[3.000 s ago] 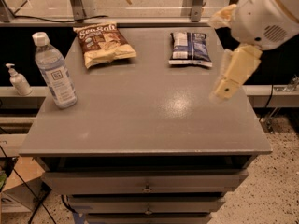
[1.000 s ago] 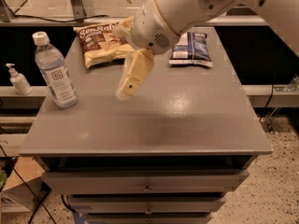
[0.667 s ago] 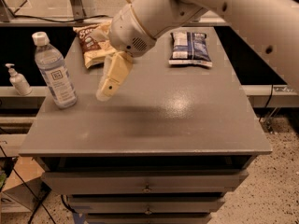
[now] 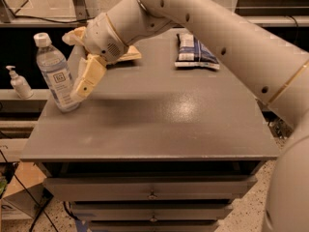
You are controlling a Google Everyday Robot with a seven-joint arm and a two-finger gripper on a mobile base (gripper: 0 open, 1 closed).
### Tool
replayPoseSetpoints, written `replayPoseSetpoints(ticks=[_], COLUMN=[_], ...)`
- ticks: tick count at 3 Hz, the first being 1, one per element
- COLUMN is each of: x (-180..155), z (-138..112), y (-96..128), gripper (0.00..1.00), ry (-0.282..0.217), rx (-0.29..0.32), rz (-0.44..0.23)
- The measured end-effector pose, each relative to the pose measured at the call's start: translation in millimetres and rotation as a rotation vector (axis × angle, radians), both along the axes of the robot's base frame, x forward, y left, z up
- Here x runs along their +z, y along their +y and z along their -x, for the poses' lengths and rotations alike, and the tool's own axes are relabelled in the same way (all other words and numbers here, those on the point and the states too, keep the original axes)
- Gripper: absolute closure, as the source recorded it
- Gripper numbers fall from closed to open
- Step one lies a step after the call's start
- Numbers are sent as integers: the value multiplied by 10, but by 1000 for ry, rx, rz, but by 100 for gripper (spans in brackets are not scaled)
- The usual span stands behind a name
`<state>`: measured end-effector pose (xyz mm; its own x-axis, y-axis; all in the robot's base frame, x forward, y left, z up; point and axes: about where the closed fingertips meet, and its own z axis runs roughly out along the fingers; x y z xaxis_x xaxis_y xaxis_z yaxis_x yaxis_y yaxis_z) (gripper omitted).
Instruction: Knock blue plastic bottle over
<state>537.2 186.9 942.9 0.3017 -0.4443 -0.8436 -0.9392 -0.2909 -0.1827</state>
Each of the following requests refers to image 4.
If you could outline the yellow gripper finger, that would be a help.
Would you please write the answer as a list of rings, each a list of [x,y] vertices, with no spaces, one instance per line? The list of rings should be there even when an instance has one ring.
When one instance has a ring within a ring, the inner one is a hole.
[[[91,53],[87,58],[80,59],[77,78],[70,93],[75,102],[82,102],[88,98],[105,75],[106,65],[103,57]]]
[[[69,31],[68,33],[66,33],[63,37],[62,37],[62,41],[68,45],[79,45],[79,46],[83,46],[84,45],[84,35],[85,35],[85,31],[86,31],[86,27],[82,26],[82,27],[77,27],[71,31]]]

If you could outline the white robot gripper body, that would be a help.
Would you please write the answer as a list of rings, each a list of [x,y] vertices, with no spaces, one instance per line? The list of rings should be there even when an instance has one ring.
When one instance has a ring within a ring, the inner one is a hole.
[[[106,13],[88,23],[82,41],[89,53],[101,56],[108,64],[117,62],[128,51]]]

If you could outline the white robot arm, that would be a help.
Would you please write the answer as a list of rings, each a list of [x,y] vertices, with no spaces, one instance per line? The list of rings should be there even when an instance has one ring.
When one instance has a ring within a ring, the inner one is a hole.
[[[175,24],[193,34],[294,132],[269,183],[262,232],[309,232],[309,53],[211,0],[123,0],[64,35],[83,46],[71,96],[85,100],[106,66]]]

